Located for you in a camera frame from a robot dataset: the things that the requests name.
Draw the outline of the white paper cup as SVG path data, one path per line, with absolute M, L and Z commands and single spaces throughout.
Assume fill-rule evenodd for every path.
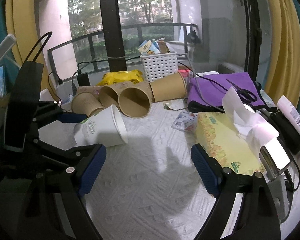
M 74 127 L 78 146 L 102 144 L 106 147 L 128 143 L 128 134 L 118 108 L 112 104 Z

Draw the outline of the brown paper cup left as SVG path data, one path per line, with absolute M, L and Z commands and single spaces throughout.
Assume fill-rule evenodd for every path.
M 115 105 L 118 109 L 119 107 L 119 95 L 121 92 L 132 85 L 130 81 L 124 81 L 121 83 L 115 83 L 112 85 L 103 86 L 100 89 L 99 97 L 100 102 L 104 108 L 108 108 L 111 105 Z

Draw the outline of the brown paper cup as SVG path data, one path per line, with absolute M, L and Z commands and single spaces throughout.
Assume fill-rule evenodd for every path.
M 118 109 L 119 107 L 119 95 L 121 92 L 132 85 L 130 81 L 124 81 L 121 83 L 115 83 L 112 85 L 103 86 L 100 89 L 99 97 L 100 102 L 104 108 L 108 108 L 111 105 L 115 105 Z
M 187 92 L 184 78 L 179 72 L 151 82 L 150 87 L 155 102 L 181 99 Z
M 126 87 L 118 98 L 121 112 L 130 118 L 143 118 L 151 108 L 153 92 L 149 82 L 140 82 Z

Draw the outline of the brown paper cup middle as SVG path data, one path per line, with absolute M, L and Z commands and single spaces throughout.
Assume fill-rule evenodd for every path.
M 126 87 L 118 98 L 121 112 L 130 118 L 143 118 L 151 108 L 153 92 L 149 82 L 140 82 Z

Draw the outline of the brown paper cup right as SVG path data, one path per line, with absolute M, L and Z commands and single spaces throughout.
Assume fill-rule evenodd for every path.
M 150 87 L 155 102 L 181 99 L 187 92 L 184 78 L 179 72 L 151 82 Z

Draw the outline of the black power adapter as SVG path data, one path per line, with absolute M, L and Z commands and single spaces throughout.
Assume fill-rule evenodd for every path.
M 77 82 L 79 87 L 91 86 L 89 75 L 87 73 L 78 74 Z

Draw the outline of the yellow plastic bag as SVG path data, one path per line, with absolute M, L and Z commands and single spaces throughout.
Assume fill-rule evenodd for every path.
M 130 81 L 134 84 L 143 82 L 142 72 L 137 69 L 131 71 L 108 72 L 104 74 L 97 86 L 113 85 L 125 81 Z

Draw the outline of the yellow tissue box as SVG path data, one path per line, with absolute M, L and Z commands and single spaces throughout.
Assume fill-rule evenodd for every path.
M 225 113 L 198 113 L 196 143 L 201 144 L 221 167 L 229 167 L 237 174 L 251 176 L 256 171 L 266 172 Z

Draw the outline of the white desk lamp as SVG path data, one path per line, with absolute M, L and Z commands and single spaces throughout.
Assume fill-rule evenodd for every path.
M 0 61 L 16 44 L 17 39 L 13 34 L 8 34 L 0 44 Z

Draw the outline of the white basket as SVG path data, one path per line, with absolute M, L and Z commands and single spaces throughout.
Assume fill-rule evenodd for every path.
M 177 53 L 141 56 L 143 73 L 147 82 L 152 82 L 178 71 Z

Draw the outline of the white tube bottle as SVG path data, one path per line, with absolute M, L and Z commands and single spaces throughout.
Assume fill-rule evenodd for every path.
M 277 107 L 300 134 L 300 114 L 294 105 L 282 95 L 277 102 Z

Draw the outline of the yellow curtain left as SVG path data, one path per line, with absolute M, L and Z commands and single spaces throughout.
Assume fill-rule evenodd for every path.
M 7 32 L 17 39 L 12 53 L 16 62 L 21 65 L 39 39 L 34 15 L 34 0 L 6 0 L 5 17 Z

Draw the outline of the yellow curtain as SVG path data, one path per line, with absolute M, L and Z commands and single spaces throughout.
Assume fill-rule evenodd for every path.
M 5 17 L 7 32 L 17 39 L 12 53 L 16 62 L 21 65 L 39 39 L 34 15 L 34 0 L 6 0 Z
M 293 0 L 268 0 L 272 27 L 266 93 L 277 103 L 300 98 L 300 23 Z

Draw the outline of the black scissors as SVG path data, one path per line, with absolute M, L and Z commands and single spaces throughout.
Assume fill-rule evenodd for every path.
M 228 83 L 230 83 L 232 85 L 232 87 L 234 87 L 236 89 L 239 98 L 243 102 L 252 103 L 252 102 L 256 102 L 258 100 L 258 97 L 253 92 L 239 87 L 238 85 L 234 84 L 232 81 L 230 81 L 228 79 L 227 79 L 227 81 L 228 81 Z

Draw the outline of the yellow curtain right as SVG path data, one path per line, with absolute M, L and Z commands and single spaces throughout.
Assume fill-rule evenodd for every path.
M 300 23 L 293 0 L 268 0 L 272 27 L 266 93 L 277 103 L 300 98 Z

